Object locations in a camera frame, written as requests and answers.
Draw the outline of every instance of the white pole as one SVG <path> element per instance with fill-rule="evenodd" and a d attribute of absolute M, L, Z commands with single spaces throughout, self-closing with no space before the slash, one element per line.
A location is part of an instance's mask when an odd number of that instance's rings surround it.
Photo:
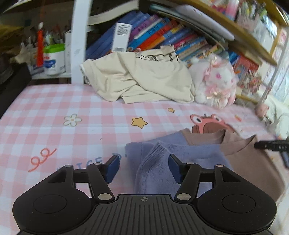
<path fill-rule="evenodd" d="M 87 25 L 93 0 L 75 0 L 71 30 L 71 83 L 83 84 L 79 65 L 85 60 Z"/>
<path fill-rule="evenodd" d="M 283 47 L 280 59 L 279 59 L 278 64 L 277 64 L 277 66 L 275 68 L 275 71 L 274 71 L 274 73 L 272 75 L 272 78 L 271 78 L 270 82 L 268 83 L 268 86 L 267 86 L 266 90 L 264 91 L 261 99 L 259 100 L 257 106 L 259 106 L 260 104 L 262 104 L 266 100 L 266 98 L 267 98 L 267 96 L 268 96 L 268 94 L 269 94 L 269 92 L 271 90 L 271 87 L 273 86 L 273 84 L 274 84 L 274 82 L 276 80 L 276 77 L 280 73 L 280 70 L 281 70 L 280 67 L 283 64 L 283 58 L 284 58 L 284 56 L 285 56 L 285 54 L 286 54 L 286 52 L 288 51 L 288 48 L 289 48 L 289 43 L 288 43 L 288 40 L 289 40 L 289 27 L 286 28 L 286 31 L 287 31 L 287 37 L 286 37 L 286 40 L 285 40 L 285 43 L 284 43 L 284 47 Z"/>

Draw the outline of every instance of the brown sweater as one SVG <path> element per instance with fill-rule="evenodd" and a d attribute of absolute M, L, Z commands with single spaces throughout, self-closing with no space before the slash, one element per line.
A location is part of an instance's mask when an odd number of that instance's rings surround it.
<path fill-rule="evenodd" d="M 284 192 L 284 182 L 264 150 L 254 148 L 255 135 L 242 139 L 226 130 L 210 134 L 195 134 L 189 129 L 182 130 L 189 145 L 220 144 L 234 171 L 248 180 L 275 201 Z"/>

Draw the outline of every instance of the white box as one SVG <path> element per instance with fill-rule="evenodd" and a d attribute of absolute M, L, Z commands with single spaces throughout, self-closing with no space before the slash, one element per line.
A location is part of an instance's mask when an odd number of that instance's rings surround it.
<path fill-rule="evenodd" d="M 132 25 L 117 23 L 114 31 L 112 52 L 126 52 Z"/>
<path fill-rule="evenodd" d="M 64 35 L 65 37 L 65 72 L 67 74 L 71 73 L 71 30 L 67 31 Z"/>

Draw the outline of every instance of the purple sweater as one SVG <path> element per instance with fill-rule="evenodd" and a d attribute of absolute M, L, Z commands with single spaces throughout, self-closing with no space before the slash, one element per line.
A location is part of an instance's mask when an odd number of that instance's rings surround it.
<path fill-rule="evenodd" d="M 175 154 L 183 162 L 194 162 L 203 168 L 213 169 L 216 164 L 231 168 L 220 145 L 188 146 L 181 132 L 141 143 L 125 146 L 136 194 L 168 194 L 175 196 L 179 189 L 168 168 L 168 156 Z M 198 197 L 212 188 L 211 183 L 201 183 Z"/>

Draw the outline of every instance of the red squiggle print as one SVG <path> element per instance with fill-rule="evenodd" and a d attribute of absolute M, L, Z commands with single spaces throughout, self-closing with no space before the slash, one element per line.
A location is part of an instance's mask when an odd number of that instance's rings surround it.
<path fill-rule="evenodd" d="M 34 171 L 35 169 L 37 169 L 37 168 L 39 167 L 39 165 L 41 165 L 42 163 L 44 163 L 44 162 L 47 160 L 48 157 L 50 157 L 52 154 L 55 153 L 56 150 L 57 150 L 57 149 L 54 149 L 53 152 L 50 153 L 50 150 L 49 150 L 48 148 L 42 149 L 42 150 L 40 151 L 40 155 L 41 155 L 42 157 L 44 157 L 44 159 L 43 159 L 42 161 L 40 161 L 40 158 L 39 158 L 39 157 L 37 157 L 37 156 L 32 157 L 32 158 L 30 159 L 30 162 L 31 162 L 31 164 L 34 165 L 35 167 L 32 168 L 32 169 L 30 169 L 30 170 L 28 170 L 28 172 L 32 172 L 32 171 Z"/>

